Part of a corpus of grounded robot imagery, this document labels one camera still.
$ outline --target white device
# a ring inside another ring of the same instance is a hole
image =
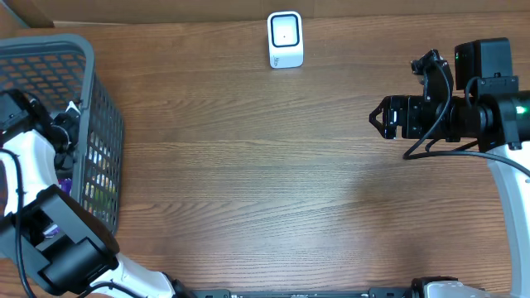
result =
[[[274,12],[267,19],[268,54],[274,69],[304,62],[304,39],[298,12]]]

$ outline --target purple object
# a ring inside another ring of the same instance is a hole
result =
[[[59,232],[60,232],[60,228],[57,227],[56,224],[53,224],[46,231],[44,231],[44,233],[42,233],[42,234],[44,235],[45,238],[53,238]]]
[[[72,179],[59,179],[60,190],[64,191],[66,194],[70,195],[72,191]]]

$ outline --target gray basket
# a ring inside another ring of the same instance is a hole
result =
[[[83,37],[18,37],[0,41],[0,89],[37,96],[53,116],[73,101],[81,112],[70,195],[116,233],[123,120],[94,71],[94,50]]]

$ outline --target green light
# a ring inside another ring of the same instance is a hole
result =
[[[517,111],[517,113],[526,113],[526,112],[528,112],[528,108],[521,107],[521,106],[515,107],[515,110]]]

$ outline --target plastic basket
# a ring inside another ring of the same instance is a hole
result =
[[[113,233],[123,154],[123,119],[95,74],[94,50],[83,37],[18,37],[0,40],[0,89],[37,96],[55,116],[69,101],[81,112],[70,196]]]

